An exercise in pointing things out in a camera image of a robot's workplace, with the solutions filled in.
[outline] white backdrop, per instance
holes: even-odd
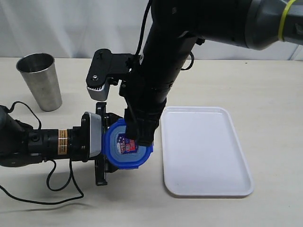
[[[147,0],[0,0],[0,56],[47,52],[91,58],[95,50],[134,53]],[[152,24],[149,16],[146,34]],[[303,59],[298,45],[276,43],[263,51],[207,41],[197,59]]]

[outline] black cable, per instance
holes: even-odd
[[[11,105],[10,109],[8,109],[6,106],[3,106],[3,105],[1,105],[1,107],[4,109],[5,112],[7,112],[7,113],[10,114],[11,112],[14,111],[15,105],[18,104],[18,103],[25,105],[29,109],[29,111],[33,114],[33,116],[38,120],[38,122],[39,122],[38,130],[40,130],[42,128],[42,123],[41,123],[40,119],[37,117],[37,115],[32,111],[32,109],[27,104],[25,104],[25,103],[23,103],[21,101],[15,101]]]
[[[71,182],[71,171],[70,171],[70,175],[69,175],[69,178],[67,180],[67,182],[65,183],[65,185],[63,185],[61,188],[58,188],[58,189],[53,189],[51,188],[50,184],[49,184],[49,181],[57,167],[57,163],[54,161],[54,160],[50,160],[51,162],[53,162],[53,169],[51,170],[51,172],[49,173],[49,175],[47,176],[47,179],[46,179],[46,186],[49,190],[53,191],[53,192],[58,192],[58,191],[61,191],[63,190],[64,188],[66,188],[70,182]]]
[[[138,48],[137,48],[136,53],[134,54],[134,59],[135,60],[139,56],[140,50],[142,48],[146,20],[147,20],[148,12],[150,11],[151,5],[152,5],[152,0],[149,0],[148,3],[147,3],[147,6],[146,6],[145,12],[144,12],[144,16],[143,16],[143,21],[142,21],[142,25],[141,25],[141,32],[140,32],[140,38],[139,38],[139,43],[138,43]]]
[[[189,55],[191,57],[190,65],[186,69],[181,69],[181,71],[186,71],[186,70],[191,69],[191,67],[193,67],[194,61],[195,61],[195,56],[194,56],[194,54],[192,52],[190,52]]]
[[[71,159],[70,159],[69,167],[70,167],[70,172],[71,172],[70,175],[71,175],[72,182],[74,183],[77,191],[80,193],[81,196],[69,198],[69,199],[66,199],[66,200],[59,201],[59,202],[39,202],[39,201],[25,200],[25,199],[21,199],[21,198],[18,198],[16,196],[13,196],[5,188],[3,188],[1,185],[0,185],[0,189],[2,191],[4,191],[4,193],[7,196],[9,196],[10,198],[12,198],[14,200],[17,200],[17,201],[20,201],[20,202],[34,203],[34,204],[39,204],[39,205],[59,205],[59,204],[62,204],[62,203],[65,203],[65,202],[69,202],[69,201],[72,201],[72,200],[82,199],[84,197],[84,193],[81,191],[81,189],[79,188],[78,184],[76,183],[76,180],[75,180],[75,177],[74,177],[74,174],[73,174],[73,170],[72,170]]]

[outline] plastic tray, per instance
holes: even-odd
[[[178,196],[236,196],[253,180],[228,112],[219,107],[167,107],[161,117],[164,182]]]

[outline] stainless steel cup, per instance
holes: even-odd
[[[62,105],[53,56],[47,53],[34,53],[21,58],[17,62],[16,68],[41,110],[53,111]]]

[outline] table surface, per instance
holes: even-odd
[[[42,112],[15,69],[16,58],[0,58],[0,102],[29,104],[43,128],[71,128],[95,101],[85,78],[89,59],[56,59],[63,105]],[[123,115],[125,102],[111,87],[107,110]],[[0,226],[303,226],[303,62],[195,61],[181,72],[167,105],[219,106],[229,111],[255,182],[244,199],[176,199],[163,184],[160,129],[154,153],[138,170],[117,171],[108,186],[96,187],[94,163],[75,163],[75,177],[85,197],[62,206],[14,201],[0,192]],[[22,106],[14,118],[35,127]],[[58,201],[76,195],[70,185],[63,192],[48,191],[45,180],[53,164],[22,168],[0,166],[0,184],[13,195],[39,201]],[[58,162],[53,187],[68,177],[68,162]]]

